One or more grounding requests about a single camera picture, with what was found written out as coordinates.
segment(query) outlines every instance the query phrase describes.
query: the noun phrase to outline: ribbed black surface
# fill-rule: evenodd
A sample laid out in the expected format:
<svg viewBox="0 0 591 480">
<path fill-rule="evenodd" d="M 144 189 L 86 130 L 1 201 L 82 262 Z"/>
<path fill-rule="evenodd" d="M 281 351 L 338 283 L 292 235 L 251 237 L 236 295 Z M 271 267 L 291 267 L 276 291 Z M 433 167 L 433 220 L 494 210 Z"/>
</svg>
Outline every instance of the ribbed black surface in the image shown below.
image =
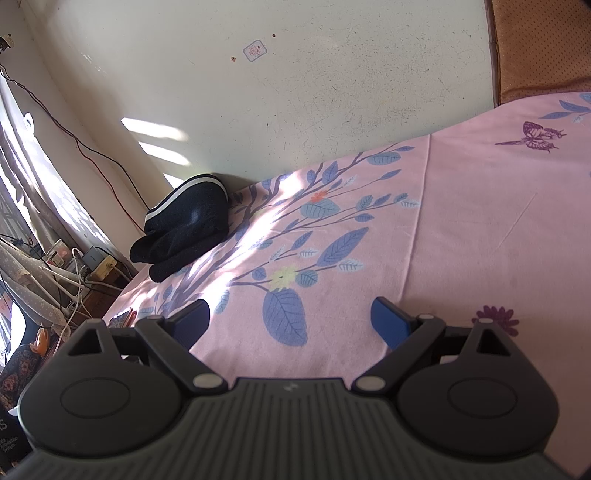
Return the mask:
<svg viewBox="0 0 591 480">
<path fill-rule="evenodd" d="M 341 380 L 240 380 L 194 400 L 157 442 L 117 458 L 37 452 L 12 474 L 27 480 L 566 480 L 542 456 L 500 464 L 435 452 L 398 424 L 384 400 Z"/>
</svg>

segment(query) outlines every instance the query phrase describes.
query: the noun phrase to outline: yellow flower print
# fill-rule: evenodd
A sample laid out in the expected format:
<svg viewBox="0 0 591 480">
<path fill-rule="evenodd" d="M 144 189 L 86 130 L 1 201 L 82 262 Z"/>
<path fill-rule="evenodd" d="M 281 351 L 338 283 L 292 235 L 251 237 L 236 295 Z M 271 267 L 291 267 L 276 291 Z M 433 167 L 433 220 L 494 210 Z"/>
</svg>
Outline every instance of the yellow flower print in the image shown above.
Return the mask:
<svg viewBox="0 0 591 480">
<path fill-rule="evenodd" d="M 297 271 L 295 265 L 280 268 L 271 275 L 269 289 L 275 290 L 278 288 L 279 290 L 282 290 L 284 288 L 289 288 L 289 286 L 296 280 L 296 276 Z"/>
</svg>

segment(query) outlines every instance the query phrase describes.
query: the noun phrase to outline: pink bed sheet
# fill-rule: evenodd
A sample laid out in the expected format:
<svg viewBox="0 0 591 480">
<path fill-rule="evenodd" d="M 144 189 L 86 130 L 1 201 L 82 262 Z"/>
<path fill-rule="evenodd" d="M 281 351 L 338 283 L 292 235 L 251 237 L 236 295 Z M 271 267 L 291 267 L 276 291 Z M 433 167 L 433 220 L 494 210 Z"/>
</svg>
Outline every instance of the pink bed sheet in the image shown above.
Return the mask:
<svg viewBox="0 0 591 480">
<path fill-rule="evenodd" d="M 547 453 L 591 461 L 591 93 L 518 100 L 433 135 L 321 163 L 233 194 L 230 237 L 132 306 L 212 310 L 192 353 L 229 381 L 342 377 L 381 359 L 385 296 L 451 325 L 490 317 L 558 396 Z"/>
</svg>

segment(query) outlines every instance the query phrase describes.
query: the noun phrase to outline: white wall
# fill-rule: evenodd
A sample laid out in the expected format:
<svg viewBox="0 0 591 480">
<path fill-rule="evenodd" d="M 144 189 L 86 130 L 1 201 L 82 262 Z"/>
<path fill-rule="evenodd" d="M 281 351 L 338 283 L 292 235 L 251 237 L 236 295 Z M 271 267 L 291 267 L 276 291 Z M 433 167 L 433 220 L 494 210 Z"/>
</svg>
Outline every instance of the white wall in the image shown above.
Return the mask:
<svg viewBox="0 0 591 480">
<path fill-rule="evenodd" d="M 15 41 L 15 47 L 0 56 L 10 76 L 32 90 L 66 128 L 74 132 L 87 145 L 96 148 L 54 84 L 16 1 L 0 0 L 0 33 L 12 33 Z M 35 136 L 62 179 L 111 242 L 121 253 L 128 256 L 129 247 L 141 233 L 123 213 L 112 196 L 109 186 L 99 176 L 94 166 L 79 154 L 76 143 L 55 127 L 51 119 L 26 92 L 14 84 L 10 84 L 10 88 L 21 111 L 32 114 Z M 145 215 L 143 205 L 131 194 L 108 161 L 97 155 L 91 156 L 111 181 L 130 214 L 140 225 L 143 225 Z"/>
<path fill-rule="evenodd" d="M 232 188 L 493 107 L 483 0 L 22 0 L 22 9 L 78 117 L 152 202 L 168 191 L 158 171 L 224 173 Z M 268 52 L 249 62 L 254 40 Z M 132 135 L 123 117 L 188 140 Z M 138 140 L 190 165 L 150 159 Z"/>
</svg>

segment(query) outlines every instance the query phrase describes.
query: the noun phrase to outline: butterfly print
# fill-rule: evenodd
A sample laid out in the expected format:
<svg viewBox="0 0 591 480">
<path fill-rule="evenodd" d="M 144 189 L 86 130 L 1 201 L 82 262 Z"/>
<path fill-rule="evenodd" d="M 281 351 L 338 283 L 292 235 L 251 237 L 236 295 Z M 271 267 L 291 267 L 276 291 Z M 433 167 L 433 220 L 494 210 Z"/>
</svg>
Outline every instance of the butterfly print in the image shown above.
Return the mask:
<svg viewBox="0 0 591 480">
<path fill-rule="evenodd" d="M 553 143 L 550 143 L 547 140 L 564 137 L 566 134 L 564 134 L 563 131 L 564 130 L 555 130 L 554 128 L 544 128 L 533 122 L 525 122 L 523 124 L 523 133 L 525 134 L 525 137 L 521 140 L 501 142 L 496 143 L 495 145 L 526 145 L 528 148 L 533 148 L 534 150 L 546 150 L 550 153 L 550 150 L 553 148 L 558 149 L 558 147 L 554 146 Z"/>
</svg>

